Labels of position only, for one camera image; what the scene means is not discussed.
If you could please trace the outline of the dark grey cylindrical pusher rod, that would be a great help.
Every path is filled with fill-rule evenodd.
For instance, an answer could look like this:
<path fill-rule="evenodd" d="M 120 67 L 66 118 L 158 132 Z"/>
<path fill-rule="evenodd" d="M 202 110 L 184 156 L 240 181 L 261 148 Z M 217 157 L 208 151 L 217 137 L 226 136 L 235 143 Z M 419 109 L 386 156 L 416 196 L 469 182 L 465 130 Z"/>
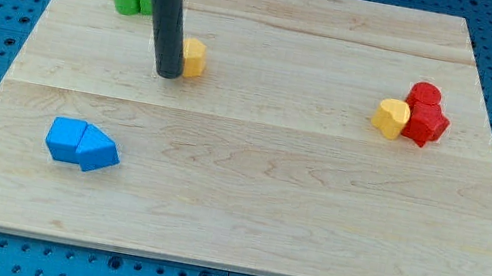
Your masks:
<path fill-rule="evenodd" d="M 151 0 L 156 72 L 162 78 L 182 76 L 183 0 Z"/>

